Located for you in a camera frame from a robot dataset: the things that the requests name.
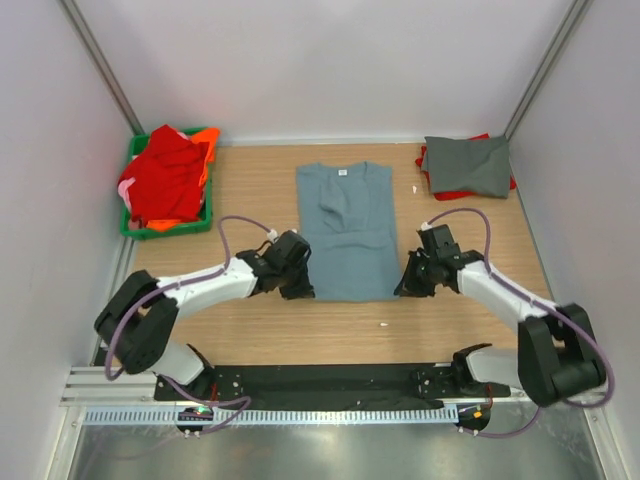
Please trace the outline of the blue-grey t shirt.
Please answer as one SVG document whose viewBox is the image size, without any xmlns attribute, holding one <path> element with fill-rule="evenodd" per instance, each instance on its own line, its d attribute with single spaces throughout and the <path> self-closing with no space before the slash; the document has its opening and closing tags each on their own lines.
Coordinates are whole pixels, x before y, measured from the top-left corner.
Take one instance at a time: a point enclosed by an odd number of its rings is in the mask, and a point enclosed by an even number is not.
<svg viewBox="0 0 640 480">
<path fill-rule="evenodd" d="M 396 298 L 398 256 L 392 169 L 364 161 L 296 169 L 301 235 L 315 298 L 381 302 Z"/>
</svg>

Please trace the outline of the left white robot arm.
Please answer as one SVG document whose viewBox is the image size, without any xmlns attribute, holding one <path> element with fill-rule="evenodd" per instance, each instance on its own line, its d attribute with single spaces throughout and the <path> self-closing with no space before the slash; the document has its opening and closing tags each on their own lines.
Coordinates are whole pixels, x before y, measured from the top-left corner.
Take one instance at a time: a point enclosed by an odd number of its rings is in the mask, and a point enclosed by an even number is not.
<svg viewBox="0 0 640 480">
<path fill-rule="evenodd" d="M 177 321 L 219 303 L 277 290 L 286 300 L 312 298 L 307 262 L 310 244 L 288 230 L 221 265 L 156 278 L 131 274 L 103 308 L 94 330 L 107 344 L 105 366 L 116 359 L 129 375 L 151 372 L 166 387 L 192 400 L 214 398 L 215 369 L 189 345 L 170 340 Z"/>
</svg>

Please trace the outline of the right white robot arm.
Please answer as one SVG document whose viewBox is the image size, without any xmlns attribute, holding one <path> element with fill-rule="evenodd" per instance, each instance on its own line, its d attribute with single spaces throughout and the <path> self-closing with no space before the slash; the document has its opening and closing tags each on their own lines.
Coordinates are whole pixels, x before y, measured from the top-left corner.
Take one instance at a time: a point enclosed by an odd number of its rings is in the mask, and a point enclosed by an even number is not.
<svg viewBox="0 0 640 480">
<path fill-rule="evenodd" d="M 395 293 L 426 298 L 444 287 L 483 305 L 517 337 L 513 350 L 481 343 L 453 355 L 452 387 L 472 396 L 488 383 L 522 390 L 548 407 L 607 381 L 587 312 L 559 306 L 511 281 L 476 250 L 462 251 L 448 226 L 422 224 Z"/>
</svg>

